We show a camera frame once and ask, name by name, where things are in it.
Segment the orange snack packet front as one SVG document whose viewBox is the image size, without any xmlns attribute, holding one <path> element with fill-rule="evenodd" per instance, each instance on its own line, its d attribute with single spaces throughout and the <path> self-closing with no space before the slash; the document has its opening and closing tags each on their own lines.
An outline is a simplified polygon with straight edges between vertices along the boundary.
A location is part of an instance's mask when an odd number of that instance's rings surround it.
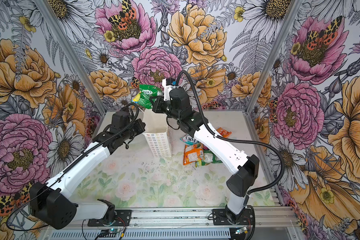
<svg viewBox="0 0 360 240">
<path fill-rule="evenodd" d="M 185 146 L 183 165 L 188 165 L 194 162 L 202 161 L 204 159 L 204 150 L 201 143 L 191 146 Z"/>
</svg>

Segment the orange snack packet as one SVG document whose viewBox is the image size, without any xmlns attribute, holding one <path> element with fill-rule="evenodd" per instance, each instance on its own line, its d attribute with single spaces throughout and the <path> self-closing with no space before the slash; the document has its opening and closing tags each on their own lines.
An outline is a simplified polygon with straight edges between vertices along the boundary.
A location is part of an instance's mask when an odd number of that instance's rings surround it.
<svg viewBox="0 0 360 240">
<path fill-rule="evenodd" d="M 224 128 L 218 128 L 218 129 L 217 129 L 217 132 L 218 132 L 223 138 L 228 138 L 228 137 L 232 134 L 232 132 L 227 131 L 227 130 L 225 130 Z"/>
<path fill-rule="evenodd" d="M 191 146 L 185 146 L 183 165 L 188 165 L 194 162 L 202 161 L 204 159 L 204 150 L 201 143 Z"/>
</svg>

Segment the green snack packet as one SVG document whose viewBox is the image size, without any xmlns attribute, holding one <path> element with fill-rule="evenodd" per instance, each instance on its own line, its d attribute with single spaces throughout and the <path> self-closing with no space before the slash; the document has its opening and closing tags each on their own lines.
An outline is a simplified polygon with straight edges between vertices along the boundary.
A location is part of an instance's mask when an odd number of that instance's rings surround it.
<svg viewBox="0 0 360 240">
<path fill-rule="evenodd" d="M 207 166 L 210 164 L 222 164 L 223 162 L 210 150 L 204 150 L 201 160 L 195 162 L 195 167 Z"/>
<path fill-rule="evenodd" d="M 132 99 L 132 102 L 145 109 L 152 109 L 151 97 L 161 96 L 163 91 L 153 85 L 139 85 L 140 92 Z"/>
</svg>

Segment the white paper bag with cartoon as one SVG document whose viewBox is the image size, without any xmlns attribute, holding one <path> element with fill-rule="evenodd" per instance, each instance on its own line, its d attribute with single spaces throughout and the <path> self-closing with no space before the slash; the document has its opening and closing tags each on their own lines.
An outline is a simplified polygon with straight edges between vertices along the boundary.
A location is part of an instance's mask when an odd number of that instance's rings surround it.
<svg viewBox="0 0 360 240">
<path fill-rule="evenodd" d="M 154 113 L 152 109 L 145 109 L 142 122 L 146 124 L 143 135 L 151 156 L 170 158 L 172 156 L 172 140 L 167 124 L 167 115 Z"/>
</svg>

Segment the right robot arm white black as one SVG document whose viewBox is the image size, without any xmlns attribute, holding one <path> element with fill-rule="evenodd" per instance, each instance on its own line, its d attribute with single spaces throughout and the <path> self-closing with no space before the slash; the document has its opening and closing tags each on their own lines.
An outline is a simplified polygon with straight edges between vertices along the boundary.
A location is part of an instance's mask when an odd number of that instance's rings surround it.
<svg viewBox="0 0 360 240">
<path fill-rule="evenodd" d="M 231 191 L 226 205 L 227 221 L 236 225 L 243 218 L 248 203 L 248 190 L 258 177 L 260 161 L 255 156 L 248 156 L 231 143 L 220 139 L 220 134 L 213 128 L 201 112 L 192 109 L 188 94 L 182 88 L 171 89 L 169 93 L 150 97 L 153 112 L 165 114 L 177 121 L 180 129 L 202 143 L 212 151 L 232 174 L 226 185 Z"/>
</svg>

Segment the left green circuit board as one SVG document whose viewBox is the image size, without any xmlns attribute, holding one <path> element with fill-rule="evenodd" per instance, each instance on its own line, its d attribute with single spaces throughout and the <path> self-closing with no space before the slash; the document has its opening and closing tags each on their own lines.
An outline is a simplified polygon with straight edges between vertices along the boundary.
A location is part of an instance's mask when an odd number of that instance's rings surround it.
<svg viewBox="0 0 360 240">
<path fill-rule="evenodd" d="M 119 238 L 122 236 L 122 234 L 123 234 L 122 229 L 112 228 L 112 229 L 103 230 L 101 232 L 101 237 L 102 238 Z"/>
</svg>

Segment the green circuit board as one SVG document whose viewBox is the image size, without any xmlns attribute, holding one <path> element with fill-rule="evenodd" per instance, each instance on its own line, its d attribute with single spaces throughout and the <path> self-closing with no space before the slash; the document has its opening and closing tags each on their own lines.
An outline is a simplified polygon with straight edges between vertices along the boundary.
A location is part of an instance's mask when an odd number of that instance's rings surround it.
<svg viewBox="0 0 360 240">
<path fill-rule="evenodd" d="M 248 233 L 248 228 L 247 227 L 242 227 L 239 229 L 236 229 L 235 231 L 235 235 L 242 235 L 242 234 L 247 234 Z"/>
<path fill-rule="evenodd" d="M 101 237 L 102 238 L 119 238 L 122 236 L 122 234 L 123 234 L 122 229 L 112 228 L 112 229 L 103 230 L 101 232 Z"/>
</svg>

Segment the right green circuit board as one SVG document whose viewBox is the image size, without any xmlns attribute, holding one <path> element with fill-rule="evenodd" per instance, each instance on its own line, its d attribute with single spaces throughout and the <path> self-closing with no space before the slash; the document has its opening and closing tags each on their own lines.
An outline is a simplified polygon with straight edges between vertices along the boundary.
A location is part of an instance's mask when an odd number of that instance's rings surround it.
<svg viewBox="0 0 360 240">
<path fill-rule="evenodd" d="M 248 233 L 248 228 L 247 227 L 242 227 L 239 229 L 236 229 L 235 231 L 235 235 L 242 235 L 242 234 L 247 234 Z"/>
</svg>

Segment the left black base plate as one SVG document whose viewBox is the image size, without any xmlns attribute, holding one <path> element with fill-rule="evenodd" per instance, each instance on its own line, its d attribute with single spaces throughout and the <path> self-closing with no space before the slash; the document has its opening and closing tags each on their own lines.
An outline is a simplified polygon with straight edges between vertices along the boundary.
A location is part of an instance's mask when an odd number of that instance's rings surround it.
<svg viewBox="0 0 360 240">
<path fill-rule="evenodd" d="M 88 227 L 128 227 L 130 225 L 132 210 L 114 210 L 102 219 L 90 219 Z"/>
</svg>

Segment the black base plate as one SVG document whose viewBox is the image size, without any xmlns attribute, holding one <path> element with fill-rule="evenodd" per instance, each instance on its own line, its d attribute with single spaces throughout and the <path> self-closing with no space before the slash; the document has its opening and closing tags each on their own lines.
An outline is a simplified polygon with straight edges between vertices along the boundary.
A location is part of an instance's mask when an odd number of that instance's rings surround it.
<svg viewBox="0 0 360 240">
<path fill-rule="evenodd" d="M 90 219 L 88 227 L 128 227 L 130 225 L 132 210 L 114 210 L 102 219 Z"/>
<path fill-rule="evenodd" d="M 235 215 L 228 208 L 212 209 L 215 226 L 249 226 L 253 225 L 254 217 L 254 210 L 250 208 L 244 208 L 238 215 Z"/>
</svg>

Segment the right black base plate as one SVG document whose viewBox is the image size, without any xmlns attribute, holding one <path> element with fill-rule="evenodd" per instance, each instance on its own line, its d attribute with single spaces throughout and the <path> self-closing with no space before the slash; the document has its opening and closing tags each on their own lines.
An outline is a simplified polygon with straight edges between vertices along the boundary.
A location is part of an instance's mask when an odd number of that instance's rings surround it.
<svg viewBox="0 0 360 240">
<path fill-rule="evenodd" d="M 244 208 L 238 215 L 235 215 L 228 208 L 212 209 L 215 226 L 249 226 L 253 225 L 254 217 L 254 210 L 250 208 Z"/>
</svg>

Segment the aluminium front rail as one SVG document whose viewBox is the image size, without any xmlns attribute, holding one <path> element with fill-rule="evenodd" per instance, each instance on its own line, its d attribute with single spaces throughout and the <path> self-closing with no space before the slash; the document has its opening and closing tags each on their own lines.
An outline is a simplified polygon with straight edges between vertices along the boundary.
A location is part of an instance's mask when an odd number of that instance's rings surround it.
<svg viewBox="0 0 360 240">
<path fill-rule="evenodd" d="M 236 224 L 228 221 L 225 208 L 132 208 L 116 209 L 116 214 L 121 219 L 115 220 L 111 226 L 126 226 L 129 229 L 298 226 L 293 210 L 281 206 L 245 209 Z"/>
</svg>

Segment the left aluminium frame post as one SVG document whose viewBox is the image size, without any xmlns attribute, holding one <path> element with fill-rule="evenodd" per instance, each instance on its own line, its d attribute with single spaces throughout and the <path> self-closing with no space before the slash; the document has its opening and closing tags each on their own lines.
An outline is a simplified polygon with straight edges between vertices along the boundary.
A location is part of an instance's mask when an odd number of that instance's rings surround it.
<svg viewBox="0 0 360 240">
<path fill-rule="evenodd" d="M 98 108 L 101 115 L 105 115 L 107 113 L 107 109 L 103 104 L 101 98 L 97 94 L 89 76 L 87 75 L 85 68 L 83 67 L 82 63 L 80 62 L 78 55 L 76 54 L 72 44 L 70 43 L 69 38 L 67 37 L 63 27 L 60 25 L 59 20 L 56 18 L 52 8 L 50 7 L 48 1 L 36 1 L 36 6 L 43 15 L 46 20 L 48 26 L 50 26 L 54 37 L 56 37 L 57 41 L 59 42 L 60 46 L 66 53 L 70 63 L 73 65 L 77 75 L 82 80 L 86 90 L 88 91 L 89 95 L 92 97 L 92 100 L 96 107 Z"/>
</svg>

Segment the aluminium frame post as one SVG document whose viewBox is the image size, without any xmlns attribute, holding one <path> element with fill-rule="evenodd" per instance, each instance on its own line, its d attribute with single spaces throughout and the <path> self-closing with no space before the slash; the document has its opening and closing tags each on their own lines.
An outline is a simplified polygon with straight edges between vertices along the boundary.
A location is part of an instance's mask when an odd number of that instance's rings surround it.
<svg viewBox="0 0 360 240">
<path fill-rule="evenodd" d="M 255 103 L 257 102 L 257 99 L 260 96 L 260 93 L 264 87 L 264 85 L 267 82 L 267 78 L 269 76 L 269 73 L 271 71 L 272 65 L 274 61 L 276 60 L 279 50 L 281 49 L 290 29 L 294 25 L 294 21 L 297 18 L 297 15 L 299 13 L 299 10 L 301 8 L 301 5 L 303 4 L 303 1 L 291 1 L 289 10 L 287 11 L 286 17 L 284 19 L 284 22 L 282 23 L 281 29 L 275 38 L 275 42 L 271 48 L 271 51 L 268 55 L 268 58 L 265 62 L 265 65 L 261 71 L 258 84 L 254 88 L 254 92 L 251 95 L 250 102 L 247 105 L 246 108 L 246 114 L 249 115 L 252 111 L 252 109 L 255 106 Z"/>
<path fill-rule="evenodd" d="M 89 76 L 87 75 L 85 68 L 83 67 L 82 63 L 80 62 L 78 55 L 76 54 L 72 44 L 70 43 L 69 38 L 67 37 L 63 27 L 60 25 L 59 20 L 56 18 L 52 8 L 50 7 L 48 1 L 36 1 L 36 6 L 43 15 L 46 20 L 48 26 L 50 26 L 54 37 L 56 37 L 57 41 L 59 42 L 60 46 L 66 53 L 70 63 L 73 65 L 77 75 L 82 80 L 86 90 L 88 91 L 89 95 L 92 97 L 92 100 L 96 107 L 98 108 L 101 115 L 105 115 L 107 113 L 107 109 L 103 104 L 101 98 L 97 94 Z"/>
</svg>

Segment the right aluminium frame post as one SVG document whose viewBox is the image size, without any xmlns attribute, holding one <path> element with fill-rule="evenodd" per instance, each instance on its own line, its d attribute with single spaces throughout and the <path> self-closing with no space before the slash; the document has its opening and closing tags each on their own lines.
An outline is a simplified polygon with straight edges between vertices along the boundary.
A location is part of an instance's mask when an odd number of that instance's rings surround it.
<svg viewBox="0 0 360 240">
<path fill-rule="evenodd" d="M 275 42 L 271 48 L 271 51 L 268 55 L 268 58 L 265 62 L 265 65 L 261 71 L 258 84 L 254 88 L 254 92 L 251 95 L 250 102 L 247 105 L 246 108 L 246 114 L 249 115 L 252 111 L 252 109 L 255 106 L 255 103 L 257 102 L 257 99 L 260 96 L 260 93 L 264 87 L 264 85 L 267 82 L 267 78 L 269 76 L 269 73 L 271 71 L 272 65 L 274 61 L 276 60 L 279 50 L 281 49 L 290 29 L 294 25 L 294 21 L 297 18 L 297 15 L 299 13 L 299 10 L 301 8 L 301 5 L 303 4 L 303 1 L 291 1 L 289 10 L 287 11 L 286 17 L 284 19 L 284 22 L 282 23 L 281 29 L 275 38 Z"/>
</svg>

